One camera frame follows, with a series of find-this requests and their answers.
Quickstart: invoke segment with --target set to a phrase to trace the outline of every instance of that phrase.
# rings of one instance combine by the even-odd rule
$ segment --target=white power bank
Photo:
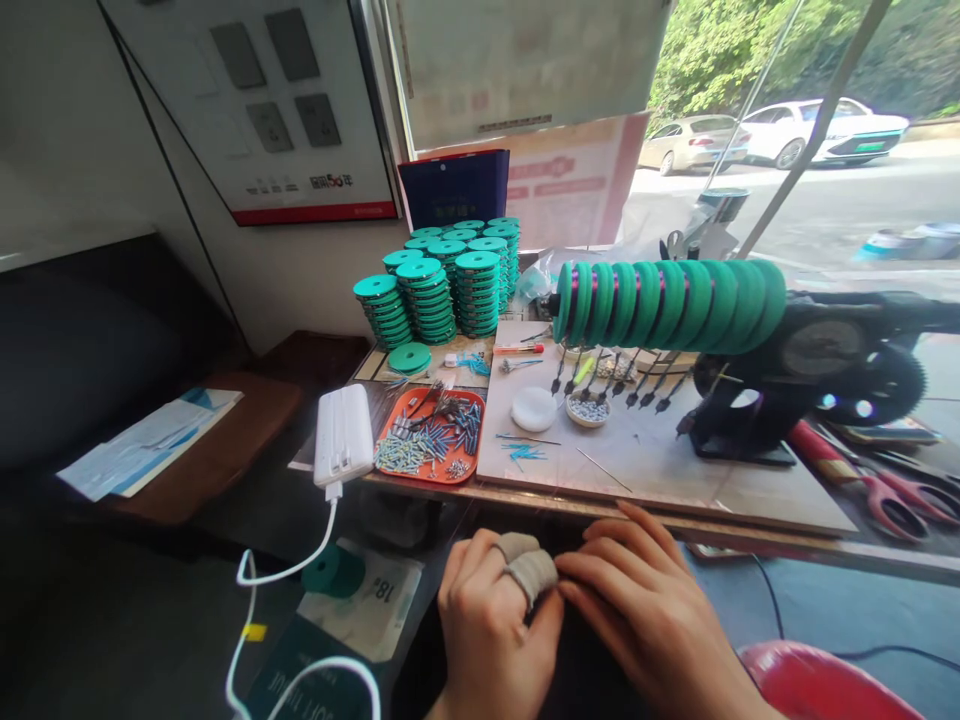
[[[373,470],[373,428],[363,385],[348,385],[320,398],[313,482],[326,487]]]

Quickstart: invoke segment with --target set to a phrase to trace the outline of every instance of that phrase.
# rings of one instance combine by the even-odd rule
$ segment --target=red chair
[[[740,659],[790,720],[923,720],[863,670],[815,647],[774,640],[741,650]]]

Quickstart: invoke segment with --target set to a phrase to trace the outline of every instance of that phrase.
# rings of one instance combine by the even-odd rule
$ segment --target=hand
[[[447,685],[427,716],[433,720],[535,718],[553,679],[563,600],[553,589],[524,625],[527,597],[503,574],[499,537],[479,530],[447,560],[437,596]]]
[[[662,717],[780,718],[730,647],[670,533],[635,505],[599,520],[556,558],[561,595],[583,614]]]

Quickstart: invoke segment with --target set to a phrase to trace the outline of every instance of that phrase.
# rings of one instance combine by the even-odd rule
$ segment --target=black cable
[[[777,594],[773,590],[773,583],[770,581],[770,576],[767,574],[767,569],[763,566],[763,563],[760,561],[756,555],[751,555],[751,557],[756,561],[757,567],[760,568],[760,572],[763,573],[763,579],[767,583],[767,589],[770,591],[770,602],[773,604],[773,612],[777,618],[777,632],[780,634],[780,639],[784,639],[783,632],[783,618],[780,615],[780,603],[777,601]],[[942,665],[948,670],[953,670],[954,672],[960,673],[960,663],[956,663],[953,660],[948,660],[945,657],[936,655],[926,650],[920,650],[919,648],[909,647],[907,645],[878,645],[877,647],[868,648],[866,650],[861,650],[858,652],[830,652],[834,657],[838,657],[841,660],[849,660],[851,662],[856,662],[857,660],[866,660],[867,658],[874,657],[875,655],[881,655],[886,652],[904,652],[911,655],[917,655],[927,660],[931,660],[938,665]]]
[[[763,566],[763,563],[760,561],[756,555],[751,555],[756,563],[757,567],[760,568],[760,573],[763,575],[763,581],[767,583],[767,590],[770,591],[770,602],[773,604],[773,614],[777,618],[777,635],[780,636],[781,640],[785,640],[783,634],[783,616],[780,614],[780,603],[777,602],[777,594],[773,591],[773,583],[770,582],[770,576],[767,574],[767,569]]]
[[[150,108],[147,106],[147,100],[143,96],[143,91],[140,90],[140,85],[137,83],[137,78],[133,74],[133,68],[130,67],[130,61],[127,59],[127,53],[124,52],[124,48],[126,48],[126,43],[123,41],[123,38],[120,35],[120,31],[117,30],[117,26],[113,24],[113,20],[110,19],[109,15],[107,15],[106,9],[103,7],[103,5],[99,1],[97,2],[97,7],[100,8],[100,14],[103,16],[103,20],[107,24],[107,30],[110,31],[110,37],[113,38],[114,45],[116,45],[117,47],[117,52],[120,54],[120,60],[121,62],[123,62],[123,67],[127,71],[127,77],[130,79],[130,84],[133,86],[133,90],[137,94],[137,100],[140,101],[140,108],[143,110],[143,114],[147,118],[147,124],[150,126],[150,131],[153,133],[153,139],[156,141],[157,147],[160,149],[160,154],[163,156],[163,162],[167,166],[167,172],[170,173],[170,178],[173,180],[173,184],[177,188],[177,194],[180,196],[180,202],[183,204],[183,209],[184,211],[186,211],[187,218],[190,220],[190,226],[193,228],[193,232],[196,234],[197,240],[200,241],[200,247],[203,249],[203,255],[204,257],[206,257],[207,264],[210,266],[210,271],[213,273],[213,279],[216,280],[217,287],[220,288],[220,294],[223,296],[223,302],[226,304],[227,309],[230,311],[230,315],[233,318],[233,324],[237,328],[237,332],[240,333],[240,339],[243,341],[244,347],[252,357],[255,355],[255,353],[253,352],[253,348],[250,347],[250,342],[247,340],[247,336],[246,334],[244,334],[243,328],[240,325],[240,318],[237,317],[237,313],[233,309],[233,304],[230,302],[230,298],[227,295],[227,290],[223,286],[223,281],[220,280],[220,273],[217,272],[217,268],[213,264],[213,258],[210,257],[210,251],[207,250],[207,244],[203,241],[203,235],[200,234],[200,228],[197,225],[196,219],[193,217],[193,212],[191,212],[190,210],[189,203],[187,203],[187,196],[183,192],[183,188],[180,186],[180,181],[177,179],[177,174],[173,171],[173,163],[170,162],[170,157],[167,155],[167,150],[163,146],[163,142],[161,142],[160,140],[160,132],[157,130],[157,125],[153,121],[153,116],[150,114]],[[130,57],[133,57],[134,58],[133,61],[137,62],[132,52],[130,53]],[[160,103],[160,106],[164,109],[164,111],[170,117],[170,120],[173,122],[174,126],[176,126],[176,122],[173,120],[173,116],[170,115],[170,110],[164,104],[163,99],[160,97],[156,89],[153,87],[153,84],[150,82],[150,79],[147,77],[147,74],[143,72],[143,68],[140,67],[140,63],[137,63],[137,68],[140,70],[144,79],[147,81],[147,85],[149,86],[151,92],[153,92],[154,96],[156,96],[157,100]],[[199,159],[197,159],[197,156],[195,154],[193,157],[195,160],[197,160],[197,163],[200,164],[200,161]]]

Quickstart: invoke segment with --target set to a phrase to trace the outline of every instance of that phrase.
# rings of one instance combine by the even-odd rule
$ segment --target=beige car
[[[664,176],[694,167],[710,167],[720,157],[736,125],[737,121],[729,115],[694,115],[668,123],[643,141],[637,164],[658,168]],[[750,133],[741,129],[718,172],[742,162],[749,141]]]

